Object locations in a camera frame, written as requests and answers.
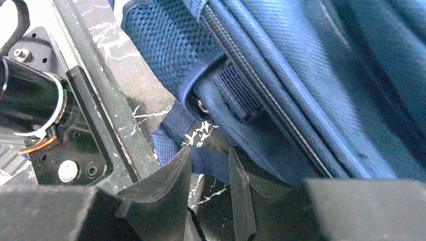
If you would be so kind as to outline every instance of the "hole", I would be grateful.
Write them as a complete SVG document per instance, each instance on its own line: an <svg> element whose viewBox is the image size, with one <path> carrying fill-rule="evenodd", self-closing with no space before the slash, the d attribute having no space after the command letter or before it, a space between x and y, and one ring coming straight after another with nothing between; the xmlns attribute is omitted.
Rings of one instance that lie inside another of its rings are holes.
<svg viewBox="0 0 426 241"><path fill-rule="evenodd" d="M97 168L96 167L89 167L88 172L89 172L90 176L94 176L97 172Z"/></svg>

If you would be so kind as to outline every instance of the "white round button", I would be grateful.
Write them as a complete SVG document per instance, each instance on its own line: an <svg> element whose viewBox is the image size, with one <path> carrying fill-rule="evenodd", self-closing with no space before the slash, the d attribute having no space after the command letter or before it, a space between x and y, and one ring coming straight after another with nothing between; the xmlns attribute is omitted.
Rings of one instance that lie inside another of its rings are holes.
<svg viewBox="0 0 426 241"><path fill-rule="evenodd" d="M64 161L58 170L59 179L63 182L70 182L78 175L78 166L75 161Z"/></svg>

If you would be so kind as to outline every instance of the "orange wire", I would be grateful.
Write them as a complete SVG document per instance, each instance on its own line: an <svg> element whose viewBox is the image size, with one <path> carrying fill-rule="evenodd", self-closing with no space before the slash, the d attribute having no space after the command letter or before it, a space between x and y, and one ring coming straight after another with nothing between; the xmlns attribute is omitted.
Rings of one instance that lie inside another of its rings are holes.
<svg viewBox="0 0 426 241"><path fill-rule="evenodd" d="M38 147L34 147L34 148L30 148L30 149L26 149L26 150L23 150L23 151L20 151L20 152L18 152L18 154L19 154L19 155L22 155L22 154L26 154L26 153L30 153L30 152L33 152L33 151L39 150L39 149L41 149L41 148L43 148L43 147L47 146L48 144L50 144L50 143L54 142L56 139L57 139L57 137L52 137L51 139L49 139L49 140L48 140L48 141L46 141L45 143L41 144L40 146L38 146Z"/></svg>
<svg viewBox="0 0 426 241"><path fill-rule="evenodd" d="M36 145L38 145L38 144L40 144L42 141L44 140L44 138L40 138L40 140L38 140L34 145L33 145L33 147L34 146L36 146Z"/></svg>

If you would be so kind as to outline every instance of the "metal ring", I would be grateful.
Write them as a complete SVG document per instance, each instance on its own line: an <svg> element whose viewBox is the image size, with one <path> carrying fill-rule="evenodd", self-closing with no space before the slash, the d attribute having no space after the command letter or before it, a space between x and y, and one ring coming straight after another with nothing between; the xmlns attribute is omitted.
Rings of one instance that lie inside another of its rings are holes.
<svg viewBox="0 0 426 241"><path fill-rule="evenodd" d="M202 110L202 112L208 114L208 110L204 107L204 104L201 102L201 100L198 100L198 107Z"/></svg>
<svg viewBox="0 0 426 241"><path fill-rule="evenodd" d="M58 104L56 105L56 109L53 112L50 119L40 129L33 131L33 132L30 132L30 133L14 133L17 136L20 136L20 137L36 136L38 138L44 138L45 136L47 136L47 133L46 133L47 128L49 128L53 123L55 123L56 118L59 116L59 114L62 110L62 103L64 102L64 91L63 91L61 82L59 81L59 79L57 79L52 74L49 74L49 73L46 73L46 72L44 72L44 74L49 76L56 83L56 87L58 87L58 95L59 96L58 96Z"/></svg>

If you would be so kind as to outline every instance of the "blue webbing strap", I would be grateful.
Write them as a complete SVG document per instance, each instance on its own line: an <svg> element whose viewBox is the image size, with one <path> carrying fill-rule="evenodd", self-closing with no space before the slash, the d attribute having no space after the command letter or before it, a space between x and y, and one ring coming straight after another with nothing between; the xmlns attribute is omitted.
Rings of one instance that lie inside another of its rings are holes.
<svg viewBox="0 0 426 241"><path fill-rule="evenodd" d="M182 141L193 122L191 114L176 101L161 124L151 133L161 166L166 165L182 149ZM227 154L203 147L190 148L193 173L213 175L229 184Z"/></svg>

